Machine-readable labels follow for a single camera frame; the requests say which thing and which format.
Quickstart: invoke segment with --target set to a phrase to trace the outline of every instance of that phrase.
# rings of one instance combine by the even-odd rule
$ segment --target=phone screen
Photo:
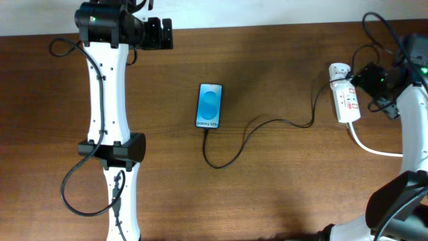
[[[219,84],[201,84],[196,127],[219,128],[222,89]]]

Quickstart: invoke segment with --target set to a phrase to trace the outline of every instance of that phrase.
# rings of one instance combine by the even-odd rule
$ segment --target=white power strip
[[[350,71],[347,64],[332,64],[329,69],[330,81],[345,78]],[[350,80],[336,81],[330,84],[336,105],[337,119],[340,123],[351,123],[361,117],[360,107],[356,99],[355,87]]]

